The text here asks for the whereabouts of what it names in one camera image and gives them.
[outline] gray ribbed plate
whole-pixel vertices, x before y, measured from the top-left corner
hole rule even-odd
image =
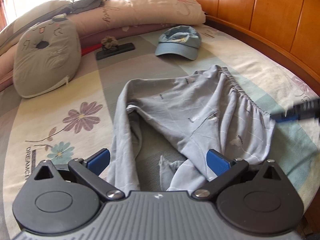
[[[192,200],[187,192],[131,192],[109,202],[91,224],[63,236],[22,232],[15,240],[257,240],[228,226],[209,202]],[[294,232],[272,240],[300,239]]]

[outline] triangular cutout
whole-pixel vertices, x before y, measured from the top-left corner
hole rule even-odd
[[[279,174],[277,173],[276,169],[272,166],[268,167],[266,173],[263,175],[265,179],[275,179],[281,180]]]
[[[53,178],[53,175],[48,166],[42,166],[38,174],[35,176],[35,180],[51,179],[51,178]]]

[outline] blue cap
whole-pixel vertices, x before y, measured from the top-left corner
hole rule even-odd
[[[181,25],[167,30],[160,36],[155,54],[178,54],[195,60],[200,45],[200,34],[191,26]]]

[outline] headboard panel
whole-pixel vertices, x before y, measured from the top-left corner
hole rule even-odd
[[[290,69],[320,95],[320,0],[197,1],[207,13],[208,25],[240,32],[236,38]],[[257,41],[269,52],[261,50],[266,46],[256,46]]]

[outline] metal pivot bolt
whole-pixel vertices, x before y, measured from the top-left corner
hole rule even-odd
[[[197,189],[193,194],[196,197],[205,198],[210,196],[210,191],[206,189]]]
[[[121,199],[124,197],[124,193],[120,190],[110,190],[107,192],[107,197],[113,200]]]

